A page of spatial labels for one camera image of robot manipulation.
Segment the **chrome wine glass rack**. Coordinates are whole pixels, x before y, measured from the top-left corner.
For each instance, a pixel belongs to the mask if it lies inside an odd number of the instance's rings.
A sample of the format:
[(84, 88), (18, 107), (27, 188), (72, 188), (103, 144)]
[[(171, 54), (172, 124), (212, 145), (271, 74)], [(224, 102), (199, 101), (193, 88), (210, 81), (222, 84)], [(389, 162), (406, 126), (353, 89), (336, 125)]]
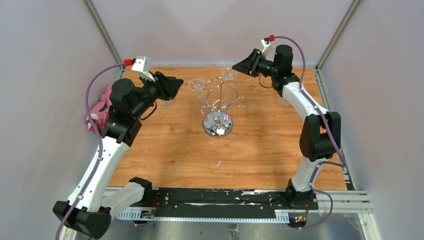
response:
[(208, 80), (200, 91), (203, 102), (202, 127), (207, 135), (223, 138), (231, 133), (233, 119), (228, 113), (231, 107), (244, 108), (248, 99), (237, 90), (238, 84), (233, 79), (216, 77)]

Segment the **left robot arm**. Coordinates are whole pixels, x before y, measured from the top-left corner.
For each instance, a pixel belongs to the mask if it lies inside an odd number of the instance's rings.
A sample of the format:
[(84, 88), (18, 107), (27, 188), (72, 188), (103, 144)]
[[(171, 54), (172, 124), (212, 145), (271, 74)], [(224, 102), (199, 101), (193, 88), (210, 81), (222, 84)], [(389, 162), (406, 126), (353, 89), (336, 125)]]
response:
[(141, 87), (128, 78), (113, 83), (109, 117), (98, 132), (96, 153), (68, 199), (57, 201), (52, 209), (62, 227), (98, 240), (107, 232), (112, 220), (131, 205), (158, 206), (152, 183), (140, 177), (130, 179), (108, 197), (104, 197), (104, 193), (118, 163), (142, 127), (142, 115), (157, 100), (174, 99), (183, 84), (182, 79), (159, 71), (153, 74), (152, 80), (143, 80)]

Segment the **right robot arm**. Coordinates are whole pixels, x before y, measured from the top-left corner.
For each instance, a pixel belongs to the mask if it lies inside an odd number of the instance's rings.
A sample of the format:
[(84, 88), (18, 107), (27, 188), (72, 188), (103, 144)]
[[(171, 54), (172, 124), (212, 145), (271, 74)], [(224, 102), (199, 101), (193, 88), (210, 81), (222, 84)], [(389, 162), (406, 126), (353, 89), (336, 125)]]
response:
[(322, 165), (340, 148), (341, 116), (328, 111), (312, 98), (293, 72), (292, 62), (293, 49), (278, 45), (273, 60), (267, 60), (259, 49), (254, 49), (232, 69), (254, 78), (260, 75), (270, 77), (272, 88), (294, 107), (303, 121), (299, 139), (302, 159), (285, 189), (286, 204), (298, 209), (312, 197)]

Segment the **pink camouflage cloth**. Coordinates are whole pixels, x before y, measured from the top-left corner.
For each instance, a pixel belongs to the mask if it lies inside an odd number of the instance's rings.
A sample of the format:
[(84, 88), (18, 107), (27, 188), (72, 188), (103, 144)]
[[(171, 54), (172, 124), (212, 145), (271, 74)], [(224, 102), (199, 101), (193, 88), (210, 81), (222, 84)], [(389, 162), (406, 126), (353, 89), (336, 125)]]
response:
[(111, 93), (112, 85), (108, 84), (99, 101), (90, 110), (90, 116), (93, 119), (94, 125), (97, 127), (99, 132), (103, 130), (107, 120), (109, 119), (109, 109), (112, 105), (110, 100)]

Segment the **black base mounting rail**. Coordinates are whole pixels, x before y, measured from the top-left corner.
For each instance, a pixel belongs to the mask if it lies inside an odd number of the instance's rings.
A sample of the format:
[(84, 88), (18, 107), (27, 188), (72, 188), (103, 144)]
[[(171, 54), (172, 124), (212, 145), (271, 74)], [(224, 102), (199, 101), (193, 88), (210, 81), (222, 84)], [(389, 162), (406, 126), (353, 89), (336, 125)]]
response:
[(150, 202), (134, 203), (118, 220), (217, 223), (298, 223), (319, 208), (314, 193), (288, 202), (283, 190), (154, 188)]

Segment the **left aluminium frame post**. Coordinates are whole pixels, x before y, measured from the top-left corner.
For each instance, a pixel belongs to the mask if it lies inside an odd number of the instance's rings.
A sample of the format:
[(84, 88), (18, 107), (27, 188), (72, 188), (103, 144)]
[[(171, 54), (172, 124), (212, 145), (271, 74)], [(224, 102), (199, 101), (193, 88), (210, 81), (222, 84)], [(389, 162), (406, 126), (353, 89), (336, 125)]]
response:
[(115, 47), (112, 38), (110, 37), (106, 26), (104, 25), (100, 14), (97, 11), (97, 8), (92, 0), (82, 0), (88, 14), (90, 15), (94, 25), (96, 26), (101, 38), (103, 39), (106, 48), (108, 49), (109, 53), (111, 54), (113, 60), (116, 63), (121, 62), (122, 58), (120, 54), (118, 53), (117, 48)]

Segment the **aluminium frame post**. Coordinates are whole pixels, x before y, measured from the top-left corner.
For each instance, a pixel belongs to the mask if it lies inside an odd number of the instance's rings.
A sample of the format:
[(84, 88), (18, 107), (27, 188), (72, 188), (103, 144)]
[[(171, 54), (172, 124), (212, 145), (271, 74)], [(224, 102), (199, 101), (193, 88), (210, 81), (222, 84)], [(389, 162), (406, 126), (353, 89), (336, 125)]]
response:
[(82, 0), (88, 14), (90, 15), (94, 25), (96, 26), (101, 38), (103, 39), (106, 48), (108, 49), (109, 53), (111, 54), (113, 60), (116, 63), (121, 62), (122, 58), (120, 54), (118, 53), (117, 48), (115, 47), (112, 38), (110, 37), (106, 26), (104, 25), (100, 14), (97, 11), (97, 8), (92, 0)]
[(358, 6), (362, 3), (362, 0), (352, 0), (349, 7), (347, 8), (345, 14), (343, 15), (340, 23), (338, 24), (333, 36), (331, 37), (327, 47), (325, 48), (322, 56), (320, 57), (318, 64), (315, 66), (315, 69), (317, 71), (320, 71), (326, 61), (328, 60), (329, 56), (331, 55), (334, 47), (338, 43), (340, 37), (344, 33), (345, 28), (348, 26), (351, 18), (353, 17), (354, 13), (356, 12)]

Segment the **right aluminium frame post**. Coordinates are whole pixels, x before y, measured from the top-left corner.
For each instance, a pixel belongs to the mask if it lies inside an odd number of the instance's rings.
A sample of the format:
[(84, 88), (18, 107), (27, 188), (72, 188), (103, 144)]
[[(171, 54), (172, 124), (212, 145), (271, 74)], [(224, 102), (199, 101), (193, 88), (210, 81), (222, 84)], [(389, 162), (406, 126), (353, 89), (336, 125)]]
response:
[(338, 24), (333, 36), (331, 37), (327, 47), (325, 48), (322, 56), (320, 57), (318, 64), (315, 66), (315, 69), (317, 71), (320, 71), (326, 61), (328, 60), (329, 56), (331, 55), (334, 47), (338, 43), (340, 37), (344, 33), (345, 28), (348, 26), (351, 18), (353, 17), (354, 13), (356, 12), (358, 6), (362, 3), (362, 0), (352, 0), (349, 7), (347, 8), (345, 14), (343, 15), (340, 23)]

